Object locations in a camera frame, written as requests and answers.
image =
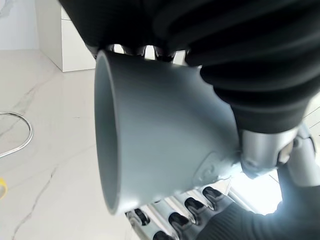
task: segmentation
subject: white wall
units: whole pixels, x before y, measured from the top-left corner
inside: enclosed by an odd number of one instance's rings
[[[0,50],[38,49],[35,0],[7,1],[0,11]]]

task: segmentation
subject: gray marble vein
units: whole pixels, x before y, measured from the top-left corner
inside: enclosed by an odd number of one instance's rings
[[[33,86],[31,89],[29,89],[21,98],[20,100],[13,106],[12,110],[18,112],[19,114],[25,115],[28,109],[30,108],[36,93],[38,90],[50,82],[53,79],[54,73],[50,74],[51,77],[48,78],[48,80],[44,82],[37,83],[35,86]],[[15,125],[20,121],[20,119],[15,120],[7,129],[0,132],[0,138],[5,135],[6,133],[10,132]]]
[[[37,204],[38,204],[38,202],[39,202],[39,199],[41,198],[42,194],[43,194],[43,193],[47,190],[47,188],[49,187],[49,185],[50,185],[50,183],[51,183],[51,180],[52,180],[52,178],[54,177],[54,175],[55,175],[58,167],[59,167],[59,166],[56,166],[56,167],[52,170],[52,172],[51,172],[51,174],[50,174],[49,180],[46,182],[46,184],[43,186],[43,188],[41,189],[41,191],[40,191],[40,192],[38,193],[38,195],[36,196],[30,212],[29,212],[29,213],[18,223],[18,225],[15,227],[11,240],[15,240],[15,239],[16,239],[16,235],[17,235],[19,229],[20,229],[28,220],[31,219],[32,214],[33,214],[34,210],[35,210],[36,207],[37,207]]]

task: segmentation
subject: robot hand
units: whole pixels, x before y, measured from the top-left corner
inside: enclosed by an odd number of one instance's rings
[[[319,189],[319,187],[309,189],[310,193],[313,192],[315,199],[320,193]],[[156,209],[162,210],[159,212],[162,221],[167,221],[166,224],[162,224],[164,228],[159,227],[155,223],[156,219],[149,218],[140,209],[127,213],[127,217],[139,237],[146,240],[320,239],[319,210],[314,211],[313,214],[301,211],[298,218],[297,211],[290,211],[285,202],[282,202],[275,213],[261,215],[243,209],[231,198],[211,187],[206,187],[202,194],[212,204],[213,209],[192,197],[187,198],[184,205],[192,214],[192,220],[175,212],[164,200],[153,203]]]
[[[276,212],[255,214],[206,187],[201,194],[208,202],[186,193],[179,198],[189,218],[162,200],[148,205],[154,218],[136,209],[127,213],[129,221],[148,240],[320,240],[320,167],[313,141],[304,130],[300,128],[294,140],[290,160],[278,167],[282,202]],[[162,227],[156,224],[159,220]]]

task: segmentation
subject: marble surface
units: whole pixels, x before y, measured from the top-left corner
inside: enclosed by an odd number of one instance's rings
[[[62,73],[36,50],[0,51],[0,111],[25,115],[34,138],[0,159],[8,185],[0,240],[136,240],[128,220],[109,215],[101,190],[94,127],[94,70]],[[27,127],[0,118],[0,152]]]

